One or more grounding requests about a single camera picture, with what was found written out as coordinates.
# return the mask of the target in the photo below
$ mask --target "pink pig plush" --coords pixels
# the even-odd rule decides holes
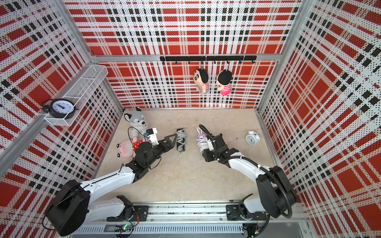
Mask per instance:
[[[117,148],[119,148],[118,157],[129,158],[134,154],[130,140],[125,140],[122,143],[117,144]]]
[[[135,150],[139,147],[141,143],[143,143],[145,140],[138,141],[137,137],[134,137],[132,139],[132,143],[130,140],[125,140],[120,144],[117,144],[117,148],[119,148],[118,157],[122,158],[129,158],[129,157],[135,157]]]

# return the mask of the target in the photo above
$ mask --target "white wire shelf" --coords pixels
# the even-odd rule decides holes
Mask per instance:
[[[50,114],[47,114],[45,116],[45,120],[50,125],[71,126],[79,113],[82,111],[85,104],[89,101],[94,91],[108,74],[106,66],[104,65],[93,64],[85,67],[87,67],[87,69],[84,71],[83,75],[62,97],[63,99],[74,103],[76,108],[74,115],[71,118],[66,119],[68,114],[66,114],[64,118],[55,118]]]

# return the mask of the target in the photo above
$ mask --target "black alarm clock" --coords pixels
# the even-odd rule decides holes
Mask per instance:
[[[52,101],[50,105],[44,104],[48,101]],[[76,110],[75,105],[73,102],[58,98],[58,99],[49,99],[42,103],[42,110],[45,113],[49,113],[54,118],[64,118],[65,119],[72,118],[74,116],[74,112]]]

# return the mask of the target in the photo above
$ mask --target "plush toy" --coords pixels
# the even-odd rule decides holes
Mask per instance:
[[[139,148],[139,145],[143,143],[145,140],[139,140],[137,137],[134,137],[132,139],[132,144],[131,141],[125,140],[120,144],[117,144],[117,148],[119,148],[119,153],[117,154],[118,157],[122,158],[133,158],[135,157],[135,150]]]
[[[134,150],[132,149],[132,144],[130,140],[123,141],[120,144],[117,144],[117,148],[119,148],[118,157],[129,158],[134,154]]]
[[[217,76],[216,84],[219,86],[217,90],[224,96],[229,95],[232,92],[232,86],[230,85],[231,81],[232,72],[227,69],[222,70]]]
[[[196,69],[193,75],[193,81],[199,87],[200,92],[209,92],[208,80],[208,72],[205,69]]]
[[[124,114],[124,118],[130,123],[130,126],[137,129],[136,130],[134,128],[130,128],[128,130],[130,134],[130,138],[137,137],[137,138],[143,139],[144,137],[141,134],[144,135],[144,133],[148,129],[148,123],[144,119],[145,117],[142,110],[140,110],[139,107],[136,107],[136,111],[133,111],[131,114],[128,114],[128,113]]]

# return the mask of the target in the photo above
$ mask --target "red plaid wall panel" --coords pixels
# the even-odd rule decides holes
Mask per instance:
[[[0,4],[0,153],[87,63],[50,1]]]
[[[275,61],[251,62],[103,62],[112,88],[124,107],[256,108],[275,67]],[[193,82],[196,69],[209,74],[210,91],[202,94]],[[216,76],[233,74],[232,93],[217,91]]]
[[[280,53],[301,0],[64,0],[94,55]]]
[[[381,236],[381,1],[317,1],[263,117],[320,237]]]
[[[0,180],[0,237],[55,236],[46,206],[67,181],[91,179],[120,115],[101,84],[72,126],[41,131]]]

